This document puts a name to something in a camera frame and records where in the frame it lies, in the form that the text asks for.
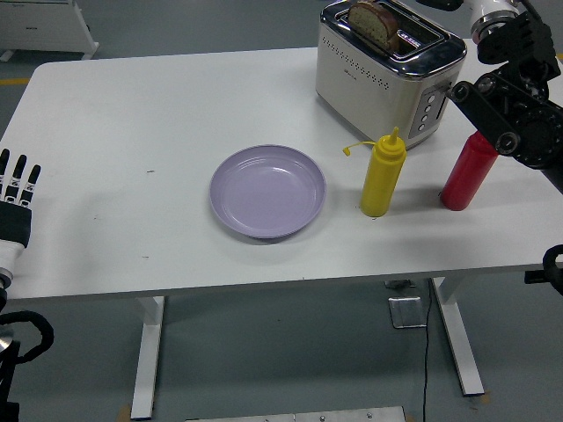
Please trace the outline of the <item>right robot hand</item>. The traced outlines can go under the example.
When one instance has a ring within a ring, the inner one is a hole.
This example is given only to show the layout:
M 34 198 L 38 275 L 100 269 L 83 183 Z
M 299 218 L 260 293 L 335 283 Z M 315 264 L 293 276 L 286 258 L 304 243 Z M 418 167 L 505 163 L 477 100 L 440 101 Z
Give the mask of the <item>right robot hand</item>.
M 519 13 L 512 1 L 504 0 L 419 0 L 418 3 L 442 11 L 456 11 L 465 4 L 471 11 L 471 24 L 500 17 L 514 18 Z

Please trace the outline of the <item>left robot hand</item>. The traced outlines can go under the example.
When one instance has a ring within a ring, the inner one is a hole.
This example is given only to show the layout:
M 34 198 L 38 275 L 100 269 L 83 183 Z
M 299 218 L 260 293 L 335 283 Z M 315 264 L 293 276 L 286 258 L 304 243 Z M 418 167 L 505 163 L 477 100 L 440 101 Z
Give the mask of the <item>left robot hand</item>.
M 23 183 L 27 156 L 20 155 L 9 180 L 5 180 L 11 152 L 1 152 L 1 286 L 8 287 L 14 277 L 16 260 L 28 246 L 32 232 L 35 186 L 41 167 L 35 164 Z

